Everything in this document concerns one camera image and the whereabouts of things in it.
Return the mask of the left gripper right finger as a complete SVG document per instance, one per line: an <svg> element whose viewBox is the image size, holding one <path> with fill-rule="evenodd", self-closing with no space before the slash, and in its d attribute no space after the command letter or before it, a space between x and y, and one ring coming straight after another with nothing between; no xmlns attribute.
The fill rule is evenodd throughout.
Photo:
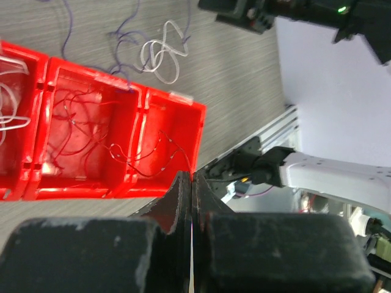
<svg viewBox="0 0 391 293"><path fill-rule="evenodd" d="M196 292L371 292L363 248L337 215L235 212L192 180Z"/></svg>

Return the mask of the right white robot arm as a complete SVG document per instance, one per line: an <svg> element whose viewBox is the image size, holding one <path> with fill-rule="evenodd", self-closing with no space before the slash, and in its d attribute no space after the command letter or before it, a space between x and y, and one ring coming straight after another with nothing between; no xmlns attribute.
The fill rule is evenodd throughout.
<svg viewBox="0 0 391 293"><path fill-rule="evenodd" d="M389 1L200 1L216 21L261 34L274 19L333 28L335 42L362 36L380 64L390 60ZM216 183L243 178L253 184L301 188L328 194L356 206L390 212L390 169L312 157L276 146L264 154L232 150L204 169Z"/></svg>

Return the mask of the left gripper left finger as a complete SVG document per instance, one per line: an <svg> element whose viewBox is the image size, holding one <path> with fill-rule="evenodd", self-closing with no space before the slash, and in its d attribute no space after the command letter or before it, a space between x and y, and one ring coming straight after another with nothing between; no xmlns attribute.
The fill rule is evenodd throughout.
<svg viewBox="0 0 391 293"><path fill-rule="evenodd" d="M191 179L128 217L41 217L1 253L2 292L188 292Z"/></svg>

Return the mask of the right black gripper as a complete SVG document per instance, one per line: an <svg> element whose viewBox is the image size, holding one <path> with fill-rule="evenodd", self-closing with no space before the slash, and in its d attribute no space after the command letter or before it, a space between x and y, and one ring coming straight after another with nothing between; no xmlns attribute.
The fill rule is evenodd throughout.
<svg viewBox="0 0 391 293"><path fill-rule="evenodd" d="M361 35L382 65L390 62L390 1L199 1L216 21L262 34L277 17L337 30L333 42Z"/></svg>

